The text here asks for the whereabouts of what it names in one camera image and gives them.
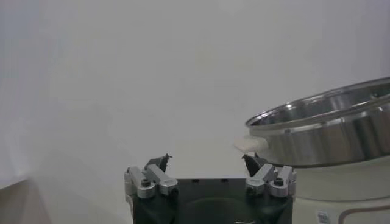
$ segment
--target pot handle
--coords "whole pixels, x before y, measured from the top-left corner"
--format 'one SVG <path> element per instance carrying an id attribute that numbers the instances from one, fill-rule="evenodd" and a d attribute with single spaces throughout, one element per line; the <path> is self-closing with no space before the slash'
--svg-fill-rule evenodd
<path id="1" fill-rule="evenodd" d="M 268 142 L 262 137 L 245 135 L 234 142 L 234 147 L 243 153 L 256 152 L 259 155 L 263 150 L 268 149 Z"/>

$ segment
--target metal bracket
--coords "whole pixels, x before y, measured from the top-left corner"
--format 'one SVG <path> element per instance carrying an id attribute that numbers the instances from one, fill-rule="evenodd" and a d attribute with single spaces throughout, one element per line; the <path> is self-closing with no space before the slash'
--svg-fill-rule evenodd
<path id="1" fill-rule="evenodd" d="M 275 167 L 264 164 L 260 170 L 245 181 L 246 192 L 251 195 L 260 195 L 264 192 L 266 184 L 275 178 Z"/>
<path id="2" fill-rule="evenodd" d="M 151 198 L 155 195 L 155 184 L 146 179 L 138 167 L 128 168 L 124 179 L 126 196 L 137 194 L 139 198 Z"/>
<path id="3" fill-rule="evenodd" d="M 145 176 L 159 185 L 161 194 L 176 196 L 179 193 L 179 190 L 177 189 L 177 180 L 167 176 L 167 174 L 155 164 L 146 167 Z"/>
<path id="4" fill-rule="evenodd" d="M 283 166 L 275 180 L 269 183 L 269 193 L 275 197 L 287 197 L 296 193 L 297 172 L 291 166 Z"/>

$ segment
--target white appliance body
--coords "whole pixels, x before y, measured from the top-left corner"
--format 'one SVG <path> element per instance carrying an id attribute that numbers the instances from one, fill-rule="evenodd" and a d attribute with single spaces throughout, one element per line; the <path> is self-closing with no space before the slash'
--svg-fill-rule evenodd
<path id="1" fill-rule="evenodd" d="M 390 156 L 333 167 L 297 169 L 299 224 L 390 223 Z"/>

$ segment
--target white wall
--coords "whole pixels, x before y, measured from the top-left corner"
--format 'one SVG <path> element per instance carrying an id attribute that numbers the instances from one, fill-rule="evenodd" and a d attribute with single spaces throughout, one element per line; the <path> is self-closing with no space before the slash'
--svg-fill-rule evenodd
<path id="1" fill-rule="evenodd" d="M 385 0 L 4 0 L 0 133 L 51 223 L 130 222 L 123 171 L 242 175 L 254 114 L 390 72 Z"/>

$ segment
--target screw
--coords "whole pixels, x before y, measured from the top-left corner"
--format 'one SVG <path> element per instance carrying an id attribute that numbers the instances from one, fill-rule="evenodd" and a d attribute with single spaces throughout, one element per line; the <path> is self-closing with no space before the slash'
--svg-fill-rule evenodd
<path id="1" fill-rule="evenodd" d="M 283 185 L 283 179 L 281 179 L 280 177 L 277 177 L 275 180 L 274 180 L 274 184 L 276 186 L 282 186 Z"/>
<path id="2" fill-rule="evenodd" d="M 151 182 L 148 179 L 142 179 L 141 186 L 142 187 L 149 187 L 151 185 Z"/>

